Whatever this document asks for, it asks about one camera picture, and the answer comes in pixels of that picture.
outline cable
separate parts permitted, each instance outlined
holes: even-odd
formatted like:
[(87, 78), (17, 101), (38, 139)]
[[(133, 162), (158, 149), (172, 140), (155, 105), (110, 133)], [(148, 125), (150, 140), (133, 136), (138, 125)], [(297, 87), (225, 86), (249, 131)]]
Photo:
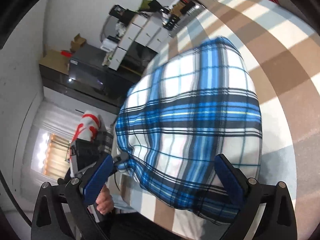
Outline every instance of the cable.
[(31, 221), (30, 219), (27, 217), (27, 215), (23, 212), (23, 210), (21, 209), (21, 207), (19, 206), (18, 202), (16, 201), (16, 199), (14, 198), (14, 196), (12, 195), (8, 184), (6, 183), (2, 172), (0, 170), (0, 182), (2, 183), (2, 186), (4, 187), (4, 190), (6, 191), (8, 197), (10, 198), (12, 204), (14, 205), (14, 207), (16, 208), (16, 210), (18, 211), (18, 213), (20, 214), (20, 216), (22, 216), (22, 218), (25, 220), (25, 222), (31, 227)]
[(118, 184), (117, 184), (117, 181), (116, 181), (116, 173), (114, 174), (114, 176), (115, 176), (115, 184), (116, 184), (118, 190), (120, 191), (120, 189), (119, 189), (119, 187), (118, 187)]

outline checkered tablecloth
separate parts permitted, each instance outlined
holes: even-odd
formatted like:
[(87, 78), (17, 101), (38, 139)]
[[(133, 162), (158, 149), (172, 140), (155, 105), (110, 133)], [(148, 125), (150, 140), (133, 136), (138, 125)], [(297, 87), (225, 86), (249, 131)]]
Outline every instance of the checkered tablecloth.
[[(237, 47), (255, 85), (263, 130), (259, 181), (286, 182), (298, 239), (307, 239), (320, 221), (320, 37), (271, 1), (219, 0), (178, 33), (145, 73), (217, 36)], [(126, 176), (121, 194), (138, 212), (183, 238), (214, 240), (226, 230), (166, 206)]]

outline plaid cloth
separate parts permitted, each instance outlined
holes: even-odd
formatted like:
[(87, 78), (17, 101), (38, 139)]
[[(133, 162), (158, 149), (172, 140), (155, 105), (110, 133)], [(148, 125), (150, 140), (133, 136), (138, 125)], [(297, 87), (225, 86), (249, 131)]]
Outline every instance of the plaid cloth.
[(218, 37), (151, 71), (133, 86), (116, 123), (119, 166), (176, 209), (215, 224), (238, 212), (214, 171), (224, 153), (247, 177), (257, 177), (262, 145), (254, 85), (236, 47)]

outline blue gripper pad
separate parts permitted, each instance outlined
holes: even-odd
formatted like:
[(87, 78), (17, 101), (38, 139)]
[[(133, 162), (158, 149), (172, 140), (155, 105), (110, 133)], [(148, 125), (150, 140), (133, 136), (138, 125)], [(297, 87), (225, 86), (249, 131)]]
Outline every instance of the blue gripper pad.
[(242, 207), (244, 204), (244, 190), (230, 168), (219, 155), (214, 158), (214, 169), (225, 191), (228, 193), (232, 204)]
[(102, 164), (96, 170), (96, 172), (92, 175), (87, 185), (84, 187), (83, 196), (84, 196), (84, 204), (86, 206), (92, 205), (102, 187), (103, 184), (107, 181), (111, 171), (113, 168), (113, 158), (111, 155), (107, 155)]

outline human hand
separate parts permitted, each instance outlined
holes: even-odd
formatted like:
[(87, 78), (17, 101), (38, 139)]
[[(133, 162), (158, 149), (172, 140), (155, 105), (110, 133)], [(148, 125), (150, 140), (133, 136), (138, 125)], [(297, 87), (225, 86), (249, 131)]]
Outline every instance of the human hand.
[(99, 211), (102, 215), (107, 214), (112, 211), (114, 208), (114, 203), (112, 200), (112, 196), (110, 195), (110, 190), (106, 185), (103, 185), (101, 192), (96, 200), (97, 203), (97, 211)]

